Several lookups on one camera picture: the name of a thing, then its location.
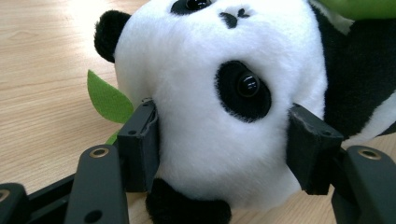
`panda head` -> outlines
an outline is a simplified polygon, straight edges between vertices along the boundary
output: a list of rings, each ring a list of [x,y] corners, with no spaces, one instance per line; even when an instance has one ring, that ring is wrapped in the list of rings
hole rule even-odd
[[[288,113],[297,103],[322,117],[326,89],[305,0],[151,0],[131,17],[105,14],[95,41],[133,104],[155,102],[157,176],[175,190],[268,209],[299,188]]]

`black ear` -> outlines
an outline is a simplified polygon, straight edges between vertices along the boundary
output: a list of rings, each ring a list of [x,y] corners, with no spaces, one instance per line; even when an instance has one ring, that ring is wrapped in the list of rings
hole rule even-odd
[[[110,10],[105,12],[99,22],[96,23],[96,32],[94,36],[94,45],[96,51],[102,58],[114,63],[114,50],[122,32],[125,23],[131,15]]]

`black nose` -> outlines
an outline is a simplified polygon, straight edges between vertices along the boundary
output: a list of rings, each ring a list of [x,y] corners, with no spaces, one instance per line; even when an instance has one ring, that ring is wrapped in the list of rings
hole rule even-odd
[[[172,5],[171,13],[177,15],[189,15],[193,12],[210,6],[210,0],[178,0]]]
[[[245,10],[243,8],[238,10],[238,18],[227,12],[221,12],[219,16],[223,19],[228,29],[233,29],[236,27],[236,25],[238,24],[238,18],[245,19],[250,17],[248,14],[245,13]]]

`green plush toy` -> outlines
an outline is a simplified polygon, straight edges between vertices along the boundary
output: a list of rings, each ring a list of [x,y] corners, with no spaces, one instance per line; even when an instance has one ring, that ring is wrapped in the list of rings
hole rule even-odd
[[[395,0],[319,0],[319,2],[354,21],[396,18]]]

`plastic eye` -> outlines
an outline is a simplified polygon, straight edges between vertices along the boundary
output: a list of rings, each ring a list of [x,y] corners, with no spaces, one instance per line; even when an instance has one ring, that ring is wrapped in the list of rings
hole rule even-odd
[[[238,80],[238,93],[243,97],[252,97],[259,92],[260,81],[253,73],[246,72]]]
[[[186,7],[189,10],[199,10],[212,4],[210,0],[187,0]]]

